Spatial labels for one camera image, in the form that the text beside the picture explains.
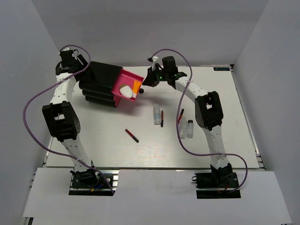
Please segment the orange cream tube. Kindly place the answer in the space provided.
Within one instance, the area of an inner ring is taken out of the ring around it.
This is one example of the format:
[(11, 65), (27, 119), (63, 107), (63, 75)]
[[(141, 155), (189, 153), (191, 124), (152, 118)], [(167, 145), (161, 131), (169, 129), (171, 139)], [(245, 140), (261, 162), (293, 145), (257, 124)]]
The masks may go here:
[(132, 93), (133, 93), (132, 98), (133, 99), (136, 98), (141, 85), (142, 85), (142, 83), (140, 81), (134, 80), (133, 87), (132, 87)]

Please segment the pink top drawer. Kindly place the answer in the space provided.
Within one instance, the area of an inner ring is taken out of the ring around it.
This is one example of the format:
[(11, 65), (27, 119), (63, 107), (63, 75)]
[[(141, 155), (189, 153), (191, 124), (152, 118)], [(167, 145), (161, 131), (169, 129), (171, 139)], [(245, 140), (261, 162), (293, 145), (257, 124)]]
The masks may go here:
[[(112, 94), (126, 100), (135, 101), (143, 80), (144, 78), (142, 76), (121, 69), (116, 82), (112, 87)], [(129, 90), (132, 92), (131, 97), (123, 94), (124, 91), (129, 92)]]

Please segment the black drawer organizer cabinet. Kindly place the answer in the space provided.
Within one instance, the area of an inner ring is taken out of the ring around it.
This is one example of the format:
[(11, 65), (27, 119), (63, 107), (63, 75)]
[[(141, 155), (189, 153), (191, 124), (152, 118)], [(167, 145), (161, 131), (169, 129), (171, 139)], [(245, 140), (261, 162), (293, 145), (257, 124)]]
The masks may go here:
[(92, 61), (79, 81), (79, 88), (88, 102), (117, 107), (120, 97), (113, 87), (123, 67)]

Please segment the red black lip liner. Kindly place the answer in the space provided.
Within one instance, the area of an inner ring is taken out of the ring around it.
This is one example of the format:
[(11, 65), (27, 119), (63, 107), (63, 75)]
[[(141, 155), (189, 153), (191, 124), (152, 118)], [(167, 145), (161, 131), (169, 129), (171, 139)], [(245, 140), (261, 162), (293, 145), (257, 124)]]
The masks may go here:
[(164, 111), (161, 111), (161, 123), (160, 123), (160, 127), (163, 128), (164, 126)]

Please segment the red lip gloss tube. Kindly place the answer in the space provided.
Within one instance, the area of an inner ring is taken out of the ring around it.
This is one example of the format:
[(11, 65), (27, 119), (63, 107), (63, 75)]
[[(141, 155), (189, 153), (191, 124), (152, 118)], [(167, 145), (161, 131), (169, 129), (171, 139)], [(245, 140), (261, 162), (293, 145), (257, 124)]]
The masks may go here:
[(181, 109), (181, 112), (180, 112), (180, 114), (179, 114), (179, 117), (178, 117), (178, 123), (180, 122), (180, 120), (181, 120), (181, 118), (182, 118), (182, 116), (183, 116), (183, 113), (184, 113), (184, 109), (182, 108), (182, 109)]

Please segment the red black lipstick pen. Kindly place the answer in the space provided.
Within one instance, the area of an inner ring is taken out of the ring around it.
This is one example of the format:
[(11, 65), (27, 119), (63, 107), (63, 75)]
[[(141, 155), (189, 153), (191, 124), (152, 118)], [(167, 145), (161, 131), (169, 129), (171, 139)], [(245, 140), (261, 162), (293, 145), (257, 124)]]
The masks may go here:
[(125, 129), (125, 132), (136, 142), (139, 143), (139, 140), (128, 130)]

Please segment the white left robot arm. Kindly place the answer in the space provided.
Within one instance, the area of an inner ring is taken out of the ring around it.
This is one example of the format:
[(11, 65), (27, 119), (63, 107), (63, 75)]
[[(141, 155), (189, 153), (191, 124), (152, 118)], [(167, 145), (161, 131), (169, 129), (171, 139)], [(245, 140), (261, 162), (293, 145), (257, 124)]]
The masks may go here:
[(52, 137), (56, 138), (71, 156), (75, 173), (84, 173), (92, 166), (92, 160), (86, 154), (80, 141), (81, 124), (71, 99), (76, 83), (79, 81), (87, 61), (77, 49), (69, 46), (60, 50), (61, 61), (55, 69), (56, 86), (48, 105), (42, 107), (42, 113)]

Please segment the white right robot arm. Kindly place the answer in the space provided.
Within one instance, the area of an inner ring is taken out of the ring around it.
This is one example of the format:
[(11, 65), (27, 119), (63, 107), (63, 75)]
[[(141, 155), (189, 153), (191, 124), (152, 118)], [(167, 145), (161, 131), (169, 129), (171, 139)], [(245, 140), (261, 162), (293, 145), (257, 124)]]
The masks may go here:
[(202, 128), (209, 147), (212, 183), (217, 187), (224, 186), (229, 181), (233, 169), (222, 138), (221, 125), (224, 117), (220, 98), (217, 92), (208, 92), (194, 84), (188, 76), (180, 72), (173, 56), (164, 57), (163, 65), (156, 61), (158, 57), (152, 56), (148, 61), (152, 63), (148, 68), (144, 86), (155, 87), (160, 82), (167, 82), (175, 90), (180, 91), (195, 104), (195, 120)]

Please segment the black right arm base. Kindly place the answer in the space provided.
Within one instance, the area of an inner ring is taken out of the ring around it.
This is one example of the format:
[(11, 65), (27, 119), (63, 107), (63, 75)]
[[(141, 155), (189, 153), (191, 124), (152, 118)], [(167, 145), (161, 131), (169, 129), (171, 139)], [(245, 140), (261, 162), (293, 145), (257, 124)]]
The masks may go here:
[(213, 178), (211, 172), (195, 173), (191, 180), (196, 184), (197, 199), (241, 198), (239, 190), (233, 191), (239, 186), (238, 177), (235, 172), (221, 181)]

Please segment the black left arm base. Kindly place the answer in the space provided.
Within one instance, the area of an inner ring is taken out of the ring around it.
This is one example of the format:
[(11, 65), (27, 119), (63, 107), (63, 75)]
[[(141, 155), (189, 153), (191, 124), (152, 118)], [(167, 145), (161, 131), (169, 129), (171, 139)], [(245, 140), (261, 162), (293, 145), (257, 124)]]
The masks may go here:
[(114, 193), (109, 188), (116, 188), (113, 183), (116, 181), (116, 175), (113, 173), (104, 173), (104, 176), (90, 169), (85, 172), (70, 171), (72, 179), (68, 195), (73, 196), (113, 196)]

